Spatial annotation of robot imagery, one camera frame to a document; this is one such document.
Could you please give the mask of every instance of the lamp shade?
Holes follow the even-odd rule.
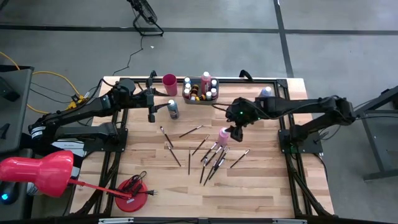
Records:
[[[59,197],[68,185],[72,168],[71,151],[58,151],[42,159],[10,157],[0,162],[0,180],[32,182],[43,194]]]

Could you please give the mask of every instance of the yellow cable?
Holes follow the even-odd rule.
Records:
[[[77,91],[77,89],[75,88],[75,86],[72,84],[71,81],[69,81],[69,79],[67,77],[64,77],[63,75],[60,75],[58,73],[55,72],[48,72],[48,71],[38,71],[38,72],[34,72],[33,75],[37,75],[37,74],[51,74],[51,75],[56,75],[58,77],[63,78],[65,81],[67,81],[69,83],[70,86],[72,86],[73,90],[76,92],[77,95],[80,95],[79,91]]]
[[[29,104],[26,104],[26,106],[27,106],[29,109],[31,109],[32,111],[35,111],[35,112],[37,112],[37,113],[42,113],[42,114],[48,114],[48,113],[49,113],[49,112],[45,112],[45,111],[39,111],[39,110],[33,108],[33,107],[32,107],[31,105],[29,105]]]
[[[15,67],[17,67],[18,70],[20,70],[20,69],[19,69],[19,66],[17,65],[17,63],[15,63],[15,61],[14,61],[13,59],[11,59],[10,57],[8,57],[8,56],[7,56],[5,53],[3,53],[3,52],[0,52],[0,54],[3,55],[3,56],[5,56],[8,60],[10,60],[10,61],[15,65]]]
[[[15,65],[15,67],[17,67],[17,69],[20,70],[18,64],[15,63],[15,61],[14,61],[13,59],[11,59],[10,57],[8,57],[8,56],[7,56],[5,53],[3,53],[3,52],[0,52],[0,54],[3,55],[4,57],[6,57],[8,60],[10,60],[10,61]],[[36,74],[51,74],[51,75],[56,75],[56,76],[58,76],[58,77],[61,77],[61,78],[63,78],[65,81],[67,81],[67,82],[69,83],[69,85],[72,86],[72,88],[73,88],[73,90],[76,92],[76,94],[80,96],[79,91],[77,91],[77,89],[75,88],[75,86],[72,84],[71,81],[69,81],[69,79],[68,79],[67,77],[64,77],[63,75],[60,75],[60,74],[55,73],[55,72],[48,72],[48,71],[39,71],[39,72],[34,72],[34,73],[33,73],[33,75],[36,75]],[[48,112],[41,111],[41,110],[37,110],[37,109],[33,108],[31,105],[29,105],[29,104],[26,104],[26,106],[27,106],[29,109],[31,109],[32,111],[35,111],[35,112],[37,112],[37,113],[48,114]]]

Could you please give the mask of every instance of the red lamp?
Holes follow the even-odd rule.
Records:
[[[72,168],[73,153],[71,151],[58,151],[42,159],[10,157],[0,162],[0,180],[32,182],[43,194],[52,197],[61,196],[68,184],[91,187],[119,196],[116,197],[116,204],[125,212],[135,212],[147,201],[147,194],[137,194],[132,199],[132,192],[123,193],[71,179]],[[129,181],[130,179],[125,180],[119,189],[122,189]],[[141,184],[142,190],[146,191],[146,185]]]
[[[59,197],[68,185],[73,153],[58,151],[43,159],[10,157],[0,162],[0,180],[32,182],[46,195]]]

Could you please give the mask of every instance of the pink bottle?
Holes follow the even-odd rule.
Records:
[[[220,146],[226,146],[228,141],[228,132],[225,131],[226,128],[221,128],[220,132],[218,133],[218,144]]]
[[[206,94],[206,92],[210,91],[211,86],[211,76],[208,72],[203,72],[201,76],[201,93]]]

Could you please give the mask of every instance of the floor stripe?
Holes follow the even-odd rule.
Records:
[[[279,0],[274,0],[274,6],[275,6],[276,19],[278,22],[280,44],[282,46],[282,53],[284,56],[287,78],[294,78],[292,62],[290,61],[289,48],[287,46],[284,21],[282,19],[282,12],[280,11]]]
[[[306,30],[286,29],[286,34],[307,35],[398,35],[398,30]]]
[[[47,31],[80,31],[80,32],[137,32],[134,27],[91,27],[91,26],[32,26],[0,24],[3,30],[47,30]],[[207,32],[207,33],[243,33],[243,34],[279,34],[279,29],[255,28],[178,28],[166,27],[165,32]],[[145,32],[158,32],[153,27],[143,27]],[[398,35],[398,30],[317,30],[317,29],[284,29],[285,34],[303,35]]]
[[[134,27],[89,27],[89,26],[30,26],[0,24],[6,30],[46,30],[46,31],[84,31],[84,32],[137,32]],[[252,28],[163,28],[165,32],[210,32],[210,33],[244,33],[244,34],[277,34],[278,29]],[[158,32],[153,27],[142,27],[142,32]]]

